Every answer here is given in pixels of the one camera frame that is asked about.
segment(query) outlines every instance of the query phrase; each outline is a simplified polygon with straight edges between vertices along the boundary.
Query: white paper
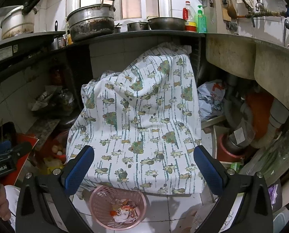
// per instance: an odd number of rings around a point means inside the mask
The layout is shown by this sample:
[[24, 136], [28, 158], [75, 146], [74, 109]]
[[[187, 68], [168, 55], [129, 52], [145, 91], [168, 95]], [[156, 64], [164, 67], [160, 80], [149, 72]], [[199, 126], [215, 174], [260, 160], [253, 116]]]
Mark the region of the white paper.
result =
[[0, 61], [12, 57], [12, 55], [13, 55], [12, 46], [0, 49]]
[[238, 130], [235, 130], [234, 135], [235, 135], [237, 144], [240, 144], [241, 142], [245, 141], [245, 135], [243, 134], [242, 127], [240, 127]]

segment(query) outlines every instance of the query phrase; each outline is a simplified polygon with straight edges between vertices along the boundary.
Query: plastic bag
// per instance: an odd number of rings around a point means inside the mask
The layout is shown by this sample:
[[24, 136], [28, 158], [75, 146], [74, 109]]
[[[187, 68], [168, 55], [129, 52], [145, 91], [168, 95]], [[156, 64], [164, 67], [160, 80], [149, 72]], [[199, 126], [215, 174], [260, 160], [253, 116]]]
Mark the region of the plastic bag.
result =
[[261, 148], [253, 156], [251, 161], [247, 163], [241, 170], [240, 174], [254, 175], [256, 172], [261, 172], [268, 185], [273, 184], [280, 176], [276, 176], [276, 180], [269, 181], [271, 175], [279, 170], [279, 167], [289, 157], [289, 129], [281, 135], [270, 147], [266, 150]]

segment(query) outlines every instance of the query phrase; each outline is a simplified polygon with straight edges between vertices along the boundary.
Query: pot handle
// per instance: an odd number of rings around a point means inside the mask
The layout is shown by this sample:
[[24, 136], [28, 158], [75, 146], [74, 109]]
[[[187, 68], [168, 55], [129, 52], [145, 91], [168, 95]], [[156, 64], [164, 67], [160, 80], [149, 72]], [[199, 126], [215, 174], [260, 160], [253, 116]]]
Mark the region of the pot handle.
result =
[[[110, 10], [113, 10], [113, 8], [114, 8], [114, 0], [109, 0], [109, 1], [112, 1], [112, 5], [110, 7]], [[99, 9], [101, 9], [103, 6], [104, 6], [104, 0], [101, 1], [101, 5], [99, 6]]]

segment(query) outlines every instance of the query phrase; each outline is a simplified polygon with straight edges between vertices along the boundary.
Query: plastic bottle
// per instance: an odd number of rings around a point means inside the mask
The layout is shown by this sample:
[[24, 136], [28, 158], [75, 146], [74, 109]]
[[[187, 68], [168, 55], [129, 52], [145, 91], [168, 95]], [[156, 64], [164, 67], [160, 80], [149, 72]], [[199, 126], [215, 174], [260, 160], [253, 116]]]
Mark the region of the plastic bottle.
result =
[[206, 33], [207, 32], [207, 24], [206, 24], [206, 16], [202, 13], [202, 6], [198, 5], [197, 11], [197, 32]]
[[185, 30], [196, 32], [196, 21], [195, 21], [196, 12], [191, 6], [189, 1], [185, 2], [185, 7], [183, 8], [182, 17], [186, 20]]

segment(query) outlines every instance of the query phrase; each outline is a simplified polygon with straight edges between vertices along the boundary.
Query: fish print fabric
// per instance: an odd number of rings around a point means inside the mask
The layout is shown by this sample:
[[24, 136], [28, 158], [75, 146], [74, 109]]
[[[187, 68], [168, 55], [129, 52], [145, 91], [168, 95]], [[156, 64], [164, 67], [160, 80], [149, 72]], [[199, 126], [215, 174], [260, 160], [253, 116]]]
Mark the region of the fish print fabric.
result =
[[67, 159], [85, 145], [95, 158], [79, 191], [103, 184], [158, 194], [201, 193], [193, 160], [201, 123], [189, 46], [162, 43], [122, 73], [82, 86], [84, 109], [69, 132]]

